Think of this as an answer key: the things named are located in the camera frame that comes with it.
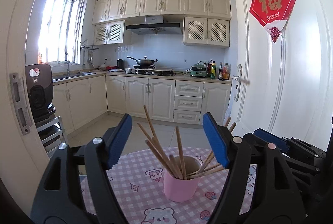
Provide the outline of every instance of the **countertop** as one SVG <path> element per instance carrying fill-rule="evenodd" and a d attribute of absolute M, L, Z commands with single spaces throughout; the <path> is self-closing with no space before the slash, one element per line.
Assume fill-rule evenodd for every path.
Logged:
<path fill-rule="evenodd" d="M 126 76 L 126 77 L 136 77 L 136 78 L 170 79 L 170 80 L 182 80 L 182 81 L 194 81 L 194 82 L 209 82 L 209 83 L 229 84 L 229 85 L 231 85 L 231 83 L 232 83 L 232 79 L 219 80 L 219 79 L 211 79 L 211 78 L 185 76 L 183 74 L 176 74 L 175 76 L 151 76 L 151 75 L 126 74 L 125 71 L 107 72 L 107 71 L 94 70 L 94 72 L 95 72 L 94 75 L 78 76 L 78 77 L 63 79 L 63 80 L 59 80 L 59 81 L 53 80 L 53 85 L 56 86 L 56 85 L 60 85 L 60 84 L 68 83 L 68 82 L 73 82 L 73 81 L 97 77 L 97 76 L 104 76 L 104 75 Z"/>

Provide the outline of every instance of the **pink cup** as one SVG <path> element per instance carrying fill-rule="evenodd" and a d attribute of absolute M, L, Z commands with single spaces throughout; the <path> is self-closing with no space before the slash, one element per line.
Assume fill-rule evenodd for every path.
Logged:
<path fill-rule="evenodd" d="M 175 156 L 177 165 L 180 168 L 179 156 Z M 186 174 L 198 171 L 201 167 L 201 162 L 189 155 L 184 155 L 184 162 L 186 168 Z M 191 199 L 198 187 L 200 178 L 191 180 L 180 180 L 174 178 L 167 170 L 164 170 L 164 194 L 165 196 L 174 202 L 183 202 Z"/>

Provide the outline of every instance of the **door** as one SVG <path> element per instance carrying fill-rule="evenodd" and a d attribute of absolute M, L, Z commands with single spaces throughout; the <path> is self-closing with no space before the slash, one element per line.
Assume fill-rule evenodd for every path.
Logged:
<path fill-rule="evenodd" d="M 210 112 L 218 125 L 223 125 L 225 112 L 229 105 L 231 85 L 204 83 L 203 103 L 201 105 L 200 124 L 203 116 Z"/>
<path fill-rule="evenodd" d="M 207 19 L 184 18 L 184 42 L 195 44 L 207 44 Z"/>
<path fill-rule="evenodd" d="M 67 83 L 67 91 L 74 129 L 77 130 L 91 121 L 93 115 L 90 109 L 88 79 Z"/>
<path fill-rule="evenodd" d="M 53 86 L 53 100 L 52 104 L 56 108 L 55 116 L 61 116 L 65 133 L 74 131 L 72 115 L 69 108 L 69 99 L 66 84 Z"/>
<path fill-rule="evenodd" d="M 102 45 L 107 42 L 108 24 L 96 25 L 94 45 Z"/>
<path fill-rule="evenodd" d="M 108 111 L 106 102 L 105 76 L 89 78 L 89 100 L 91 120 Z"/>
<path fill-rule="evenodd" d="M 149 78 L 149 116 L 159 121 L 174 121 L 175 80 Z"/>
<path fill-rule="evenodd" d="M 184 14 L 184 0 L 162 0 L 162 14 Z"/>
<path fill-rule="evenodd" d="M 123 0 L 109 0 L 105 20 L 110 21 L 120 19 L 122 16 L 122 7 Z"/>
<path fill-rule="evenodd" d="M 185 14 L 208 15 L 207 0 L 185 0 Z"/>
<path fill-rule="evenodd" d="M 125 21 L 117 21 L 108 24 L 107 44 L 121 44 L 124 37 Z"/>
<path fill-rule="evenodd" d="M 207 44 L 229 47 L 229 21 L 208 19 Z"/>
<path fill-rule="evenodd" d="M 95 2 L 93 25 L 105 21 L 106 11 L 108 8 L 108 1 L 109 0 L 97 0 Z"/>
<path fill-rule="evenodd" d="M 252 0 L 236 0 L 237 64 L 250 84 L 241 83 L 239 99 L 232 106 L 234 135 L 262 128 L 327 148 L 333 103 L 328 1 L 296 0 L 282 37 L 273 43 L 249 13 Z"/>
<path fill-rule="evenodd" d="M 148 106 L 148 78 L 125 77 L 126 112 L 145 118 L 144 105 Z"/>
<path fill-rule="evenodd" d="M 162 0 L 141 0 L 140 16 L 160 15 Z"/>
<path fill-rule="evenodd" d="M 125 114 L 125 77 L 106 76 L 106 95 L 108 99 L 108 111 Z"/>
<path fill-rule="evenodd" d="M 141 0 L 124 0 L 122 8 L 122 18 L 140 15 Z"/>
<path fill-rule="evenodd" d="M 230 20 L 230 0 L 208 0 L 208 16 Z"/>

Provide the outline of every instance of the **range hood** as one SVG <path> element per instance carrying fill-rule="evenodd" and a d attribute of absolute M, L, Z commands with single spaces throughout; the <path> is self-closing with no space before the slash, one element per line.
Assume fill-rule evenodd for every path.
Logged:
<path fill-rule="evenodd" d="M 181 23 L 164 23 L 163 16 L 147 16 L 145 23 L 142 25 L 126 25 L 126 30 L 132 31 L 135 34 L 182 34 Z"/>

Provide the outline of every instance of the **table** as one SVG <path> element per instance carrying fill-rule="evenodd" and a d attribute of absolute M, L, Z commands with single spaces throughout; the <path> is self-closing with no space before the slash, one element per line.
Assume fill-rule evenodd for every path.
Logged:
<path fill-rule="evenodd" d="M 166 155 L 178 155 L 176 147 L 164 148 Z M 184 148 L 184 154 L 204 161 L 210 150 Z M 217 164 L 214 159 L 210 165 Z M 249 170 L 248 185 L 240 214 L 251 205 L 256 166 Z M 122 156 L 117 165 L 107 171 L 114 194 L 130 224 L 205 224 L 221 195 L 228 170 L 201 178 L 192 199 L 177 203 L 163 192 L 164 167 L 150 149 Z M 96 214 L 89 193 L 88 180 L 81 182 L 86 210 Z"/>

